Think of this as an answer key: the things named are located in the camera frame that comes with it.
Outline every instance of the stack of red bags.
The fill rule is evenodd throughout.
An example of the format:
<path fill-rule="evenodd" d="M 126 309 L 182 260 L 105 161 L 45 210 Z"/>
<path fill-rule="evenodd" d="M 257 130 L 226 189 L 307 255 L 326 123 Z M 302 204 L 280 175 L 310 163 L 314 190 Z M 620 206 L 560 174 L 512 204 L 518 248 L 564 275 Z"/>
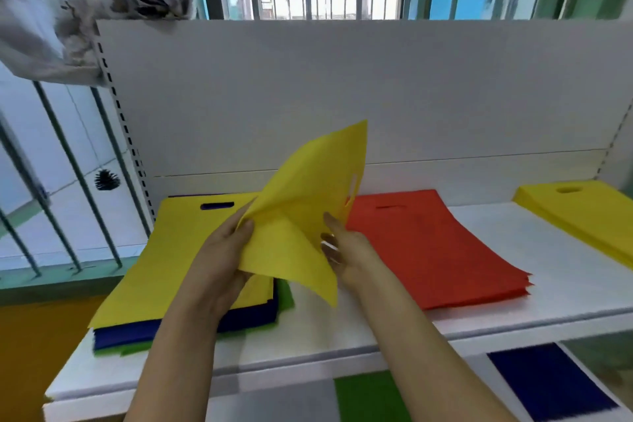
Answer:
<path fill-rule="evenodd" d="M 365 234 L 422 309 L 528 295 L 530 274 L 472 235 L 435 190 L 356 197 L 347 228 Z"/>

